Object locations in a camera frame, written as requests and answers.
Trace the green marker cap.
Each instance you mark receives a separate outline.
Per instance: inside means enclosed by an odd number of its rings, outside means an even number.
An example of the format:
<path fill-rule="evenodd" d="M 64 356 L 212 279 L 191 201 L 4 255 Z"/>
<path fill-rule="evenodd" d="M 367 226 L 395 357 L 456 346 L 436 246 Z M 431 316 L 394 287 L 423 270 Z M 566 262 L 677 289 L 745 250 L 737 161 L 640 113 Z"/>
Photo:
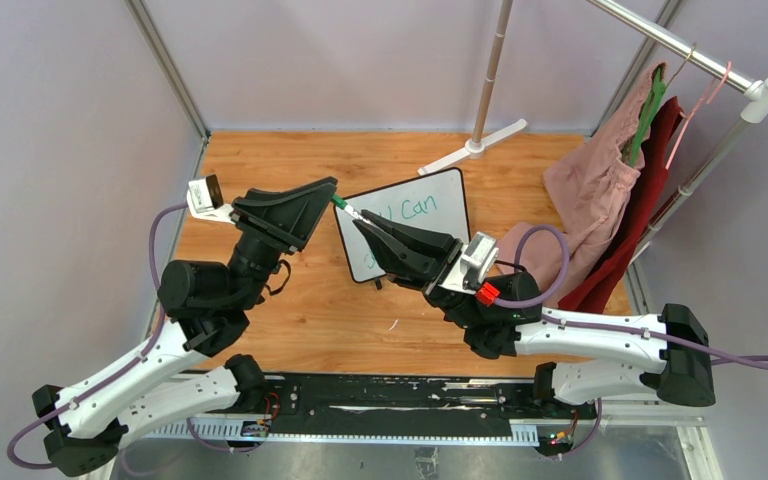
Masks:
<path fill-rule="evenodd" d="M 347 202 L 339 195 L 333 195 L 331 200 L 338 209 L 345 210 L 347 208 Z"/>

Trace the small whiteboard black frame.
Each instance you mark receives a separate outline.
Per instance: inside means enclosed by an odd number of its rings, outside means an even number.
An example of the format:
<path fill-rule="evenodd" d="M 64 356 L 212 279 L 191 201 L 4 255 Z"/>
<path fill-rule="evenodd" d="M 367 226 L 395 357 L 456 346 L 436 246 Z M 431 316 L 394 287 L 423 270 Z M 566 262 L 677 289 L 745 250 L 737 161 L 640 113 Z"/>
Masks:
<path fill-rule="evenodd" d="M 346 199 L 360 211 L 370 210 L 390 221 L 448 233 L 463 242 L 471 238 L 463 172 L 449 168 L 369 190 Z M 333 208 L 352 280 L 364 283 L 385 275 L 352 217 Z"/>

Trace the whiteboard marker white body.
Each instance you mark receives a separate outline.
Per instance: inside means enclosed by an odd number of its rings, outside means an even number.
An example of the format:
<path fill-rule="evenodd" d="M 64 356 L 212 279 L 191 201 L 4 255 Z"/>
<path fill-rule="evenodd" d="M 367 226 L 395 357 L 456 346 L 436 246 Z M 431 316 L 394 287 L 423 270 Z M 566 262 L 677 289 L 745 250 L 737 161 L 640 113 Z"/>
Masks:
<path fill-rule="evenodd" d="M 343 211 L 354 220 L 367 222 L 367 219 L 364 217 L 364 215 L 359 210 L 352 207 L 351 205 L 345 205 L 343 207 Z"/>

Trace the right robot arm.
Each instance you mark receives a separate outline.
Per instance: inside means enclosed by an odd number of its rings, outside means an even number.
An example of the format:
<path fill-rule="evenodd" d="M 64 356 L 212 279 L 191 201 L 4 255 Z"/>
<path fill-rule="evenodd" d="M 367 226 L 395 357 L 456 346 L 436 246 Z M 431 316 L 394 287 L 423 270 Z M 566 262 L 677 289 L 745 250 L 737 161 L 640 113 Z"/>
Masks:
<path fill-rule="evenodd" d="M 464 331 L 478 356 L 562 354 L 576 363 L 548 362 L 535 370 L 531 403 L 544 417 L 614 395 L 653 392 L 664 402 L 708 407 L 716 402 L 709 337 L 691 310 L 667 304 L 659 314 L 611 316 L 545 305 L 523 268 L 491 276 L 494 237 L 463 243 L 450 234 L 400 224 L 345 207 L 390 280 L 423 294 L 446 321 Z"/>

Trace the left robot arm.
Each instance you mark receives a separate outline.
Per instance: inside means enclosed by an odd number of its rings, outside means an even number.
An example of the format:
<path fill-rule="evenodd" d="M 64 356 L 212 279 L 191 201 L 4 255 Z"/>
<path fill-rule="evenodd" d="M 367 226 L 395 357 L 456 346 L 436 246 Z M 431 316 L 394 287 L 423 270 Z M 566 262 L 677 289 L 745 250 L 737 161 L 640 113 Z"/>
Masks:
<path fill-rule="evenodd" d="M 337 185 L 325 177 L 283 192 L 251 189 L 226 202 L 215 175 L 191 180 L 184 202 L 190 215 L 238 229 L 231 257 L 174 260 L 155 270 L 160 319 L 150 337 L 82 381 L 34 392 L 38 421 L 47 428 L 48 466 L 78 477 L 164 425 L 232 406 L 258 411 L 267 389 L 249 355 L 193 381 L 175 385 L 171 378 L 243 335 L 248 312 L 273 294 L 270 277 L 307 246 Z"/>

